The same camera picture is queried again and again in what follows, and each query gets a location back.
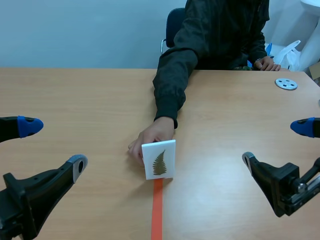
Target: pressed fern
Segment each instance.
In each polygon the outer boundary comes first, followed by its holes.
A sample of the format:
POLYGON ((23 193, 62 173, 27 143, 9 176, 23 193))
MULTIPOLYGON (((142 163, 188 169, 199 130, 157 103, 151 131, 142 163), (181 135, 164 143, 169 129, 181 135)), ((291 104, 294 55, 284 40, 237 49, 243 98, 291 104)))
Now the pressed fern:
POLYGON ((164 161, 164 150, 162 153, 159 154, 159 156, 156 157, 154 163, 153 163, 153 174, 154 175, 162 175, 167 172, 167 167, 164 161))

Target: screw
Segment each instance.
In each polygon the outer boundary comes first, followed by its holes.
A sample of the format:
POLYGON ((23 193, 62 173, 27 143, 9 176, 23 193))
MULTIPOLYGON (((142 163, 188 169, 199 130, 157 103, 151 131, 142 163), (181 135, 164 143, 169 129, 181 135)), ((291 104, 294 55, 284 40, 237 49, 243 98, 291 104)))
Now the screw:
POLYGON ((297 187, 297 192, 300 194, 300 193, 303 193, 306 189, 307 189, 307 185, 304 184, 304 183, 299 183, 298 187, 297 187))

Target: fern card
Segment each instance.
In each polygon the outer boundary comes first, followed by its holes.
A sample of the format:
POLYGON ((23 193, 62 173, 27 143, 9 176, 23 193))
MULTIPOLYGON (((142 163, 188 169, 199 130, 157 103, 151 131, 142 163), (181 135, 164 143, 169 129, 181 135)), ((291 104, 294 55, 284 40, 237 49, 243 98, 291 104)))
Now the fern card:
POLYGON ((142 155, 147 180, 174 177, 176 140, 143 144, 142 155))

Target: metal disc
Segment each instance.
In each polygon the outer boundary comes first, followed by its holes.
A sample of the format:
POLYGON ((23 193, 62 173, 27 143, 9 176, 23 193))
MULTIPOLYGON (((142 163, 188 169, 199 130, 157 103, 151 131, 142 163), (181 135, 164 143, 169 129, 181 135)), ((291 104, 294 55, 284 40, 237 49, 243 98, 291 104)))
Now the metal disc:
POLYGON ((275 80, 275 85, 285 90, 296 90, 298 87, 295 81, 288 78, 278 78, 275 80))

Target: orange tape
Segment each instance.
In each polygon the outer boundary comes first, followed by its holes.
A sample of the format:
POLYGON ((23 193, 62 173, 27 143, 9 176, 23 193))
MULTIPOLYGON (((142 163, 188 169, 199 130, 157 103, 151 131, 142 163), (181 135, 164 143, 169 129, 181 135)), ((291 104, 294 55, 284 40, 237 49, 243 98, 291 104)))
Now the orange tape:
POLYGON ((154 180, 151 240, 162 240, 163 185, 163 178, 154 180))

